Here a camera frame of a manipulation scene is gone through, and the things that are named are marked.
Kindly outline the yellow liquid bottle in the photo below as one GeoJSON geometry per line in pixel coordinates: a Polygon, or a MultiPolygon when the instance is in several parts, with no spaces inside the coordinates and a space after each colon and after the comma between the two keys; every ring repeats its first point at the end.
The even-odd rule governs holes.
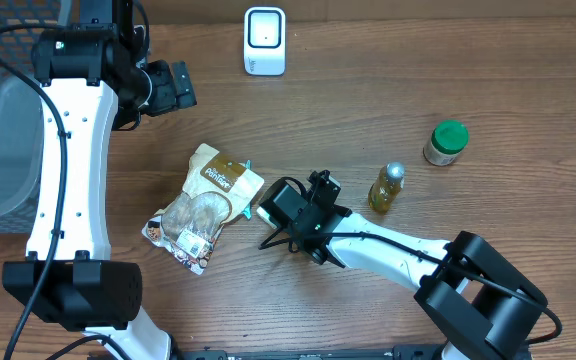
{"type": "Polygon", "coordinates": [[[370,207],[377,213],[388,212],[403,190],[404,181],[405,167],[400,162],[391,162],[382,167],[368,193],[370,207]]]}

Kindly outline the teal white wipes packet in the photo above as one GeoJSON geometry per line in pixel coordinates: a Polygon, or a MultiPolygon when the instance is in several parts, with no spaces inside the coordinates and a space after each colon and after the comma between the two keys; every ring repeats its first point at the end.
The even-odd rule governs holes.
{"type": "MultiPolygon", "coordinates": [[[[245,167],[247,169],[251,168],[251,164],[252,162],[250,160],[247,160],[245,163],[245,167]]],[[[244,210],[242,211],[242,215],[247,219],[250,220],[252,218],[252,212],[251,212],[251,207],[252,207],[252,203],[249,203],[244,210]]]]}

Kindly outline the brown snack pouch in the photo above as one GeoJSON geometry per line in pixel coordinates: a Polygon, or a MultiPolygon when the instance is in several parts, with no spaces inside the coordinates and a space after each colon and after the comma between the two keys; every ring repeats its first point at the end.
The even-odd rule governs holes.
{"type": "Polygon", "coordinates": [[[223,228],[244,215],[263,184],[245,164],[203,143],[189,159],[181,192],[148,220],[142,235],[201,275],[223,228]]]}

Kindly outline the green lid jar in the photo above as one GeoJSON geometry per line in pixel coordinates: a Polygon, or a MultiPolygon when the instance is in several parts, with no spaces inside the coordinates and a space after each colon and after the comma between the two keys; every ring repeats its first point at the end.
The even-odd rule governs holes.
{"type": "Polygon", "coordinates": [[[469,142],[467,127],[454,119],[444,120],[432,131],[423,148],[425,159],[435,166],[452,164],[469,142]]]}

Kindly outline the teal tissue pack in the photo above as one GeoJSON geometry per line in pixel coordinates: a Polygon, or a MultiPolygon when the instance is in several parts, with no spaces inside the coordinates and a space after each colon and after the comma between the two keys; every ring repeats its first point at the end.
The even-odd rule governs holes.
{"type": "Polygon", "coordinates": [[[259,206],[256,210],[257,215],[267,224],[269,225],[272,229],[276,229],[277,225],[275,224],[275,222],[273,221],[272,217],[270,216],[270,214],[261,206],[259,206]]]}

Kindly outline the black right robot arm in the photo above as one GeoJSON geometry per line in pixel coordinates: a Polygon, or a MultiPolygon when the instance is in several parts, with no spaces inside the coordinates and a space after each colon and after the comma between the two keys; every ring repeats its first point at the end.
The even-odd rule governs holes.
{"type": "Polygon", "coordinates": [[[283,177],[257,212],[281,244],[314,263],[364,269],[413,292],[446,338],[435,359],[513,359],[539,343],[531,332],[548,313],[544,294],[482,237],[423,239],[379,226],[337,204],[340,184],[314,172],[309,185],[283,177]]]}

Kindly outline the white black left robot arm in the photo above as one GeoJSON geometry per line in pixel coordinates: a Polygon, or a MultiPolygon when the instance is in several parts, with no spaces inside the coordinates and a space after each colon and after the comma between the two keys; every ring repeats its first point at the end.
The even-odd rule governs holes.
{"type": "Polygon", "coordinates": [[[47,24],[26,82],[41,99],[43,149],[37,215],[4,289],[47,323],[97,341],[115,359],[179,359],[174,338],[142,306],[138,265],[115,261],[106,225],[111,133],[196,102],[182,62],[149,61],[137,1],[84,1],[77,22],[47,24]]]}

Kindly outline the white barcode scanner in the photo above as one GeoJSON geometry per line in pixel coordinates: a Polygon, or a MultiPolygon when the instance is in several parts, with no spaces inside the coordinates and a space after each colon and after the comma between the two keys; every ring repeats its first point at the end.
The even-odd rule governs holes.
{"type": "Polygon", "coordinates": [[[286,16],[279,7],[255,6],[244,14],[243,61],[252,76],[281,76],[286,69],[286,16]]]}

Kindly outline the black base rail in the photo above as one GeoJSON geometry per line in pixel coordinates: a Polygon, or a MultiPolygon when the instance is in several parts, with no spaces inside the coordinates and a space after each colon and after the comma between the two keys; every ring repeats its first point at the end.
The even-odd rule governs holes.
{"type": "Polygon", "coordinates": [[[244,352],[203,350],[174,355],[183,360],[439,360],[443,345],[397,345],[391,349],[353,349],[302,352],[244,352]]]}

